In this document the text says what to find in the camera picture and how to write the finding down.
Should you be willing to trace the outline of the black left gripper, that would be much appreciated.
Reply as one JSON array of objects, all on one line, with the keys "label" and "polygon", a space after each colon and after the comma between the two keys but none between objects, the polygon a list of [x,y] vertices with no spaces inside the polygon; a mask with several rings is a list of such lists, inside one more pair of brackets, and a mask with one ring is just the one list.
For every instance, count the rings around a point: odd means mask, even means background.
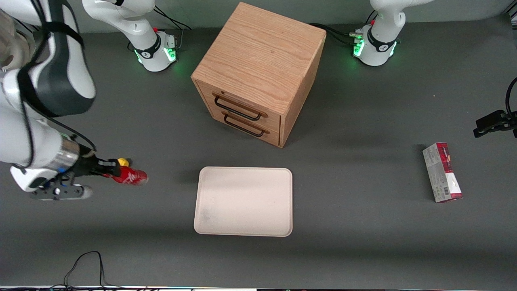
[{"label": "black left gripper", "polygon": [[513,136],[517,137],[517,122],[516,118],[503,110],[496,110],[476,121],[476,129],[473,130],[475,138],[480,138],[487,133],[494,133],[497,131],[512,131]]}]

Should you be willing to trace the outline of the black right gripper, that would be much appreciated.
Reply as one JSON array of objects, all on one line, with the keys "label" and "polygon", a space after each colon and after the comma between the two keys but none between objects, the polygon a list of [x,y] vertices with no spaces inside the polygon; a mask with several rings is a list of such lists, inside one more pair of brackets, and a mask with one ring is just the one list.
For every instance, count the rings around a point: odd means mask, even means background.
[{"label": "black right gripper", "polygon": [[120,177],[120,163],[117,159],[102,160],[95,155],[90,157],[79,156],[72,166],[74,178],[83,176]]}]

